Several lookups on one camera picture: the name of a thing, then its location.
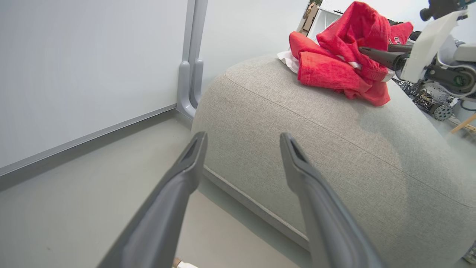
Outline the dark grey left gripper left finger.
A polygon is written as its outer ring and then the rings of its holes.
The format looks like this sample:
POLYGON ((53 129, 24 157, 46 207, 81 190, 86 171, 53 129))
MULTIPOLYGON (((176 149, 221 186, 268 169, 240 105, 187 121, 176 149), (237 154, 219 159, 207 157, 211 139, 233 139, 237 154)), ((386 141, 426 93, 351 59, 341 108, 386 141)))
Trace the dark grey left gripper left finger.
POLYGON ((196 133, 97 268, 172 268, 189 197, 202 178, 208 137, 196 133))

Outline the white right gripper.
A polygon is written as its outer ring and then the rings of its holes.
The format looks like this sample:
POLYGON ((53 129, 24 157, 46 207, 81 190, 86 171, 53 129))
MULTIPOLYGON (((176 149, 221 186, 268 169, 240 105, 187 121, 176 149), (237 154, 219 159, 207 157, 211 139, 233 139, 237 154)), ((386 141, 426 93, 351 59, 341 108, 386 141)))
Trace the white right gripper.
POLYGON ((443 53, 443 63, 454 61, 457 46, 451 32, 458 25, 458 18, 467 14, 467 10, 455 11, 428 23, 413 46, 389 44, 387 51, 370 47, 359 47, 358 50, 386 68, 401 71, 402 80, 416 83, 424 77, 425 68, 440 51, 443 53))

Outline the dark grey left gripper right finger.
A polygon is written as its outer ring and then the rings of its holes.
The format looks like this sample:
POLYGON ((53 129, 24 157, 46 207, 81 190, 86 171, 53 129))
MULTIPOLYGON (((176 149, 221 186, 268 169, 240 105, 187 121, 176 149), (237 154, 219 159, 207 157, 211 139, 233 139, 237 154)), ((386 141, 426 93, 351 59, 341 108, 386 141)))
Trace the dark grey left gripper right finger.
POLYGON ((287 184, 299 199, 313 268, 384 268, 370 239, 290 133, 279 147, 287 184))

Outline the red garment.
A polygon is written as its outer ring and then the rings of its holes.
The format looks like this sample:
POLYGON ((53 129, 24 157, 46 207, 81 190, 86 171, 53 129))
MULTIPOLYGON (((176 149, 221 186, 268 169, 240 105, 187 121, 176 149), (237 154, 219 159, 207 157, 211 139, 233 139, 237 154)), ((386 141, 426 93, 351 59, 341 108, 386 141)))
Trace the red garment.
POLYGON ((298 62, 297 79, 306 86, 383 106, 390 101, 387 81, 393 74, 359 47, 387 51, 389 44, 405 45, 413 29, 410 22, 391 25, 367 3, 354 1, 315 41, 299 32, 289 34, 290 51, 298 62))

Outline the white cloth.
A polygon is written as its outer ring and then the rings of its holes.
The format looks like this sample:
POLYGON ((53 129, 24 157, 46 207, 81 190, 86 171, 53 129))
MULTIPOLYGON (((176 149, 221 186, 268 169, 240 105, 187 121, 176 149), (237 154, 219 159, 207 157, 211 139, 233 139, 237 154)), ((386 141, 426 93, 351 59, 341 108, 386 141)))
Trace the white cloth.
POLYGON ((277 53, 277 57, 282 61, 293 73, 299 72, 299 60, 293 56, 292 51, 282 51, 277 53))

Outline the grey fabric sofa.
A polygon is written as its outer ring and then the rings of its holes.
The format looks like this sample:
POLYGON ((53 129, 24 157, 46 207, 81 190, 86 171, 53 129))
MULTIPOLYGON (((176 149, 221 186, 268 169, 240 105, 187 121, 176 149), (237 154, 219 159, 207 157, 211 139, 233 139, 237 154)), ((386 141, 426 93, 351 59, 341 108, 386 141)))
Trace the grey fabric sofa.
POLYGON ((277 56, 248 59, 210 83, 192 133, 208 133, 205 175, 308 248, 279 136, 290 133, 388 268, 451 268, 476 241, 476 159, 462 154, 395 83, 375 107, 301 85, 277 56))

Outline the black machine with wheel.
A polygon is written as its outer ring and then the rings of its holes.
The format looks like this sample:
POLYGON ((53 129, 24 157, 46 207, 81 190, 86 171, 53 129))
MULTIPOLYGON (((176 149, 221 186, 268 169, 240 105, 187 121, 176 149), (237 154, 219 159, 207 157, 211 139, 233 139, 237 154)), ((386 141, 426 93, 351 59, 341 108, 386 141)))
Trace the black machine with wheel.
POLYGON ((445 121, 453 114, 454 101, 457 99, 444 91, 444 87, 434 82, 413 84, 394 79, 403 92, 421 110, 438 121, 445 121))

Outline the white shelf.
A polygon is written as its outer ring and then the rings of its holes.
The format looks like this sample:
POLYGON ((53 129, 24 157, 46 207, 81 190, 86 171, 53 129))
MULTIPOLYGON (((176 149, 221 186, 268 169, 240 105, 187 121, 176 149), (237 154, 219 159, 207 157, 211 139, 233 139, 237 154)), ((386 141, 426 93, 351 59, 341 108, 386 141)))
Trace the white shelf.
POLYGON ((344 11, 329 10, 323 7, 318 7, 318 12, 316 16, 314 17, 311 28, 307 34, 307 37, 315 40, 317 34, 323 32, 333 22, 338 20, 343 15, 343 13, 344 11))

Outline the brown cardboard boxes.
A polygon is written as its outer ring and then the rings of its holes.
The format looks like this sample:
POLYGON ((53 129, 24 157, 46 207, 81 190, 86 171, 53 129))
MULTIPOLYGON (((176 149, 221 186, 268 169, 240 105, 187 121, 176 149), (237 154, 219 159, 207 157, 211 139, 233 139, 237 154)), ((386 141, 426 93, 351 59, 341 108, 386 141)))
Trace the brown cardboard boxes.
POLYGON ((309 0, 307 9, 304 12, 301 22, 299 23, 297 32, 306 36, 308 35, 315 20, 315 17, 317 16, 321 3, 322 0, 309 0))

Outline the wooden bar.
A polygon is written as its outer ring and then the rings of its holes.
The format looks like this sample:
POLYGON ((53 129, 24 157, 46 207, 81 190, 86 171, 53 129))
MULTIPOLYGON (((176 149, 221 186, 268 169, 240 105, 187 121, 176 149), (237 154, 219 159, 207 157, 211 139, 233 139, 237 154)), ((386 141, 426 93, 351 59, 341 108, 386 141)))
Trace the wooden bar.
POLYGON ((469 117, 468 119, 466 119, 465 121, 463 121, 462 123, 460 123, 457 127, 455 127, 454 129, 451 130, 451 134, 455 134, 456 132, 458 132, 459 130, 461 129, 468 129, 470 130, 471 132, 474 132, 476 133, 476 127, 474 127, 473 125, 471 125, 471 123, 473 121, 476 120, 476 112, 471 115, 471 117, 469 117))

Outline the grey partition post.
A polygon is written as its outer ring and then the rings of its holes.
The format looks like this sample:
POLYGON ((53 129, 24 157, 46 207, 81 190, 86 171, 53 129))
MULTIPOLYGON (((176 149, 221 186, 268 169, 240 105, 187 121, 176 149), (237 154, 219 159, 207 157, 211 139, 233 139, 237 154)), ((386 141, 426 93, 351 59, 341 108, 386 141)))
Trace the grey partition post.
POLYGON ((196 0, 187 0, 186 22, 184 29, 184 44, 182 61, 179 66, 177 81, 177 106, 176 109, 190 120, 194 119, 196 108, 193 107, 189 97, 190 71, 189 63, 190 46, 192 42, 193 17, 195 13, 196 0))
POLYGON ((200 47, 205 25, 205 17, 209 0, 194 0, 192 35, 189 50, 190 91, 189 100, 196 109, 202 96, 202 79, 204 62, 200 59, 200 47))

